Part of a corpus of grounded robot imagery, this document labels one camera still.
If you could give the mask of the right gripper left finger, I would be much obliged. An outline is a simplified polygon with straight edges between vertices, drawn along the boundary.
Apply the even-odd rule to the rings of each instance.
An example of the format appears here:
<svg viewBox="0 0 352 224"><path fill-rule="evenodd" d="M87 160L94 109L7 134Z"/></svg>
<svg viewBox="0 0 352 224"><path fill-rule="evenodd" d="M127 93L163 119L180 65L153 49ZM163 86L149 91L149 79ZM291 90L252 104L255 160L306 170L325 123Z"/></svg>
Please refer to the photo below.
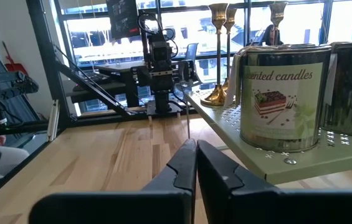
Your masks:
<svg viewBox="0 0 352 224"><path fill-rule="evenodd" d="M188 139L141 190L50 194L33 205L29 223L192 223L196 158Z"/></svg>

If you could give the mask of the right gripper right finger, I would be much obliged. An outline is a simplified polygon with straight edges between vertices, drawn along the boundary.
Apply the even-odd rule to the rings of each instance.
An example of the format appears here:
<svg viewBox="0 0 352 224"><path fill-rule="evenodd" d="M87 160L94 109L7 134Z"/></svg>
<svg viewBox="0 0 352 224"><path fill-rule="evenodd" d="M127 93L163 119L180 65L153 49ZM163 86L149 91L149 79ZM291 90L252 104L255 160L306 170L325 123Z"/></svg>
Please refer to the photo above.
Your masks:
<svg viewBox="0 0 352 224"><path fill-rule="evenodd" d="M352 223L352 190L280 189L203 140L197 174L209 223Z"/></svg>

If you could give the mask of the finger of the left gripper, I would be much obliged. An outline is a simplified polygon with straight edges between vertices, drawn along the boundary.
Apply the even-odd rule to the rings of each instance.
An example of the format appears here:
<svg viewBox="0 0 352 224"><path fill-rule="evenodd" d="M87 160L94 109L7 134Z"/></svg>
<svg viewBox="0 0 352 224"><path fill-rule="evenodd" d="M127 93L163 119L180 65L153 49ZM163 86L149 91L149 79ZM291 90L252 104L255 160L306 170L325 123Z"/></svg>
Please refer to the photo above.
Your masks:
<svg viewBox="0 0 352 224"><path fill-rule="evenodd" d="M132 67L131 71L137 76L138 86L150 86L150 73L147 66Z"/></svg>
<svg viewBox="0 0 352 224"><path fill-rule="evenodd" d="M178 62L178 77L180 84L184 86L194 87L201 84L193 60L182 60Z"/></svg>

